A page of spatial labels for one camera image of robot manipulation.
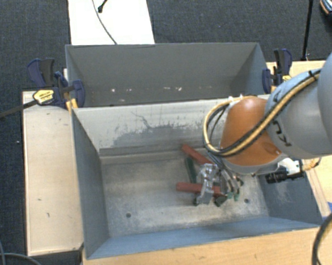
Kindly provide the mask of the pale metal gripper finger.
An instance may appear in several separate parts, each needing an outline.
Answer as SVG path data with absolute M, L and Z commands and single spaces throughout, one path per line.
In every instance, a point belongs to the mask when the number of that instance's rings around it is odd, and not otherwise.
M 208 205 L 213 198 L 213 184 L 217 180 L 217 166 L 214 164 L 205 164 L 204 184 L 205 184 L 205 203 Z
M 195 197 L 195 205 L 199 206 L 201 204 L 208 205 L 210 202 L 210 195 L 208 192 L 208 174 L 206 171 L 206 167 L 202 166 L 198 172 L 196 177 L 196 182 L 201 184 L 200 192 Z

